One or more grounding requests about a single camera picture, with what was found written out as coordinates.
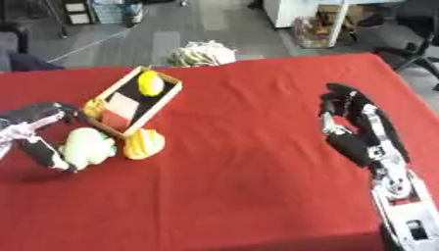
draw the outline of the yellow ball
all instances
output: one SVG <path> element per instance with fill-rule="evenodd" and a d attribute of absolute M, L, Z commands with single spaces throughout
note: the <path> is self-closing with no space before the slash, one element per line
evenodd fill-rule
<path fill-rule="evenodd" d="M 143 73 L 137 80 L 139 91 L 145 96 L 154 97 L 159 95 L 165 88 L 165 83 L 156 72 Z"/>

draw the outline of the black robotic glove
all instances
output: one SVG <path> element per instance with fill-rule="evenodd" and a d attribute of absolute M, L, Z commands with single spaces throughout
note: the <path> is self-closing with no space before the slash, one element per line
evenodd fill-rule
<path fill-rule="evenodd" d="M 357 132 L 349 130 L 348 133 L 344 134 L 330 133 L 326 140 L 338 152 L 358 166 L 370 166 L 372 160 L 368 155 L 367 148 L 379 145 L 380 140 L 374 133 L 371 122 L 364 113 L 364 108 L 365 105 L 376 106 L 354 87 L 340 83 L 329 83 L 327 88 L 329 92 L 320 96 L 320 115 L 327 112 L 332 116 L 344 117 L 358 130 Z M 387 137 L 400 151 L 405 161 L 409 162 L 409 154 L 387 115 L 377 107 L 375 114 L 380 118 Z"/>
<path fill-rule="evenodd" d="M 83 122 L 86 116 L 80 110 L 63 103 L 41 102 L 0 114 L 0 119 L 3 122 L 0 131 L 8 130 L 4 133 L 5 137 L 11 141 L 16 140 L 36 163 L 64 172 L 77 171 L 74 165 L 65 162 L 57 150 L 35 132 L 59 120 L 67 125 L 72 119 Z"/>
<path fill-rule="evenodd" d="M 32 124 L 41 119 L 64 113 L 62 119 L 67 124 L 72 123 L 72 119 L 85 122 L 86 116 L 75 106 L 60 102 L 40 102 L 25 106 L 17 110 L 8 111 L 0 114 L 0 118 L 8 120 L 11 124 L 29 123 Z"/>

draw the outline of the plastic bag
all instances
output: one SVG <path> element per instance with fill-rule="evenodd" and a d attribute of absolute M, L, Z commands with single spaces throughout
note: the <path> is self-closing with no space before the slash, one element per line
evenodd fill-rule
<path fill-rule="evenodd" d="M 219 66 L 236 62 L 234 50 L 215 41 L 189 42 L 175 50 L 168 62 L 175 67 Z"/>

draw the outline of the desk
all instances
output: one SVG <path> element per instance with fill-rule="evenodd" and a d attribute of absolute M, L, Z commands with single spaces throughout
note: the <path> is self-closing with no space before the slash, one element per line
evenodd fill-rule
<path fill-rule="evenodd" d="M 77 106 L 129 69 L 0 75 L 0 108 Z M 14 149 L 0 162 L 0 250 L 381 251 L 368 171 L 324 141 L 318 97 L 352 84 L 394 122 L 439 201 L 439 119 L 371 54 L 160 70 L 182 91 L 152 119 L 163 152 L 74 176 Z M 42 134 L 57 145 L 74 126 Z"/>
<path fill-rule="evenodd" d="M 314 17 L 318 5 L 340 5 L 336 21 L 329 35 L 328 47 L 333 47 L 340 34 L 343 21 L 350 5 L 398 3 L 404 0 L 267 0 L 264 2 L 266 12 L 274 26 L 292 26 L 296 18 Z"/>

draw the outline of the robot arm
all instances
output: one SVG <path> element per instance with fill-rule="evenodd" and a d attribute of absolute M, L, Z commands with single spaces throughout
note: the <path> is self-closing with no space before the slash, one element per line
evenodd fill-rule
<path fill-rule="evenodd" d="M 424 182 L 410 169 L 409 154 L 383 111 L 359 90 L 330 83 L 321 96 L 326 141 L 360 167 L 368 167 L 371 194 L 389 248 L 439 250 L 439 216 Z M 357 131 L 338 125 L 346 118 Z"/>
<path fill-rule="evenodd" d="M 76 172 L 75 166 L 65 162 L 49 143 L 36 134 L 38 129 L 60 120 L 69 124 L 72 118 L 85 120 L 85 116 L 75 107 L 52 102 L 37 103 L 0 114 L 0 160 L 17 141 L 20 148 L 39 165 L 63 172 Z"/>

